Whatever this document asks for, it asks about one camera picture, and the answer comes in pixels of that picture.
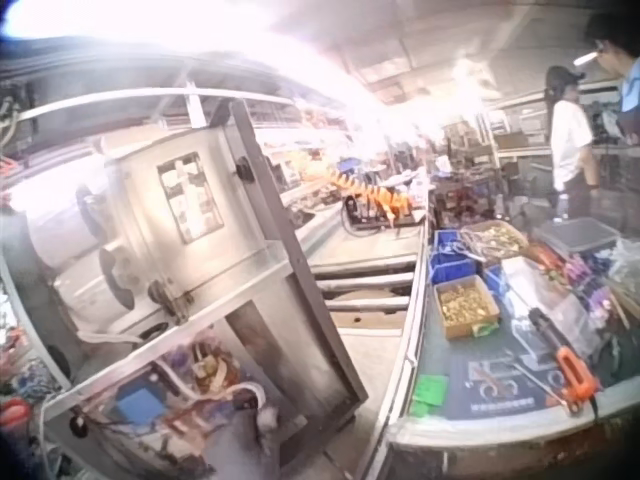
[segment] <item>green sticky note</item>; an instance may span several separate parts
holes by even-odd
[[[414,400],[440,407],[447,395],[449,378],[442,375],[419,375],[413,392]]]
[[[486,337],[499,328],[497,323],[477,323],[471,327],[474,337]]]
[[[431,406],[427,405],[423,402],[418,402],[414,400],[411,402],[411,408],[409,409],[409,415],[412,417],[422,418],[429,415],[429,410],[431,410]]]

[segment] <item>blue shirt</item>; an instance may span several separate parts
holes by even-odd
[[[622,83],[622,102],[620,109],[628,112],[638,106],[640,101],[640,58],[631,67],[629,76]]]

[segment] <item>white shirt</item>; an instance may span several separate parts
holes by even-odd
[[[564,183],[582,170],[580,149],[593,141],[587,115],[580,105],[560,100],[553,107],[551,154],[553,186],[562,192]]]

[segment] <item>black cap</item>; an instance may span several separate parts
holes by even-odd
[[[567,86],[577,85],[584,77],[584,73],[573,73],[566,67],[554,65],[547,70],[545,86],[557,95],[562,95]]]

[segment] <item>ceiling light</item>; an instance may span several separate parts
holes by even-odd
[[[581,57],[576,58],[573,61],[573,64],[576,67],[579,67],[580,65],[584,65],[585,63],[589,63],[590,61],[595,59],[597,56],[598,56],[598,52],[590,52],[590,53],[587,53],[586,55],[583,55]]]

